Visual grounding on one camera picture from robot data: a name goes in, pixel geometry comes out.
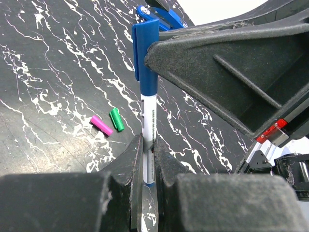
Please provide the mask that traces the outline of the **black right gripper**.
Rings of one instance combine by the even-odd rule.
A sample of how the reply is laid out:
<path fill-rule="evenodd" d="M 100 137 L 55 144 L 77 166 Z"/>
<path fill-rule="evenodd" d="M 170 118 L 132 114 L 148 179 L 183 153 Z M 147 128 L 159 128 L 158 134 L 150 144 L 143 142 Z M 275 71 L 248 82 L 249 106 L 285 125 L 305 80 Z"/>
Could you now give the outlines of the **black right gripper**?
<path fill-rule="evenodd" d="M 286 147 L 297 137 L 309 136 L 309 120 L 300 125 L 278 120 L 253 143 L 236 174 L 271 174 L 284 178 L 298 198 L 309 197 L 309 154 Z"/>

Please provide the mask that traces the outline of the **white blue marker pen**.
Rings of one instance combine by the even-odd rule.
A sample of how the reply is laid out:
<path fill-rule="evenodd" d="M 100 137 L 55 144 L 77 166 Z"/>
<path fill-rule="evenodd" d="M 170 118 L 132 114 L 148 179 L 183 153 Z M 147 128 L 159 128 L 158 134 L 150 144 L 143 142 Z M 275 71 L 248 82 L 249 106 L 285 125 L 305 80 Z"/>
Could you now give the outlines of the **white blue marker pen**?
<path fill-rule="evenodd" d="M 156 95 L 141 95 L 143 180 L 149 187 L 155 182 L 154 142 L 156 141 L 156 116 Z"/>

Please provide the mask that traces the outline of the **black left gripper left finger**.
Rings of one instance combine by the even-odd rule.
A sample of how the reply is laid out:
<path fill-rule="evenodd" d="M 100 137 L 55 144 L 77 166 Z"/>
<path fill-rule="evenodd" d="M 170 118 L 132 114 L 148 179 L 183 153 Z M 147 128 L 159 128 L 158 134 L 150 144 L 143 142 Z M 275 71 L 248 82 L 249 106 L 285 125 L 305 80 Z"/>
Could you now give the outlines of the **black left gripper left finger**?
<path fill-rule="evenodd" d="M 0 179 L 3 232 L 139 232 L 143 138 L 99 172 Z"/>

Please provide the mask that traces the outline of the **magenta pen cap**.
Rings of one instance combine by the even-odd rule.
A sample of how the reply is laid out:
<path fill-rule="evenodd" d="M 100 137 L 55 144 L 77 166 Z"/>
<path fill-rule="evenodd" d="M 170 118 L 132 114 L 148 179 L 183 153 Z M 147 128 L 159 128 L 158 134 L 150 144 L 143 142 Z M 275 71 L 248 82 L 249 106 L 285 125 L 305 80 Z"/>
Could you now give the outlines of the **magenta pen cap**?
<path fill-rule="evenodd" d="M 113 130 L 107 126 L 98 116 L 93 115 L 90 119 L 90 122 L 107 136 L 111 136 L 113 134 Z"/>

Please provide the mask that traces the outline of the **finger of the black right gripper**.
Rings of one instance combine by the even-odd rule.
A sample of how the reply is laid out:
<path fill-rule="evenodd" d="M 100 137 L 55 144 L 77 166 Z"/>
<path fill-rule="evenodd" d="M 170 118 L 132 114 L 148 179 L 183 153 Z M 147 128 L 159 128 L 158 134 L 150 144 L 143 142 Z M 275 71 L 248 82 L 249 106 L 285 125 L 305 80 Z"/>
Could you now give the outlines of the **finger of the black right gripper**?
<path fill-rule="evenodd" d="M 275 22 L 309 7 L 308 0 L 268 0 L 249 12 L 228 19 L 202 24 L 202 27 L 247 27 Z"/>
<path fill-rule="evenodd" d="M 152 44 L 145 66 L 254 139 L 309 94 L 309 12 Z"/>

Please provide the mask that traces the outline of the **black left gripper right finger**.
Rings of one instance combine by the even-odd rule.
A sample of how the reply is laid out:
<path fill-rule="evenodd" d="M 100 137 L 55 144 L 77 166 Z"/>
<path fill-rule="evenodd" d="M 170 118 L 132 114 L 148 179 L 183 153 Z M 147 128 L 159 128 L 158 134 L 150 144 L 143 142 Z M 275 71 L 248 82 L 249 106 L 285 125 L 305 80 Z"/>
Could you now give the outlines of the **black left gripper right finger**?
<path fill-rule="evenodd" d="M 268 174 L 195 174 L 154 143 L 160 232 L 306 232 L 292 187 Z"/>

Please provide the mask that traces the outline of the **green pen cap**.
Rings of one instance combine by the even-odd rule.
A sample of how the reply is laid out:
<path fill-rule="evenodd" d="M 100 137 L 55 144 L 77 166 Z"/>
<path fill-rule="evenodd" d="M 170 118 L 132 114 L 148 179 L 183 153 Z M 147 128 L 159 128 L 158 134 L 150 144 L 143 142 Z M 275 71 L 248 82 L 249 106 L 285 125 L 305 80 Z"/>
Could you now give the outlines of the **green pen cap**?
<path fill-rule="evenodd" d="M 110 117 L 112 119 L 113 125 L 118 132 L 122 132 L 125 128 L 117 108 L 113 108 L 110 111 Z"/>

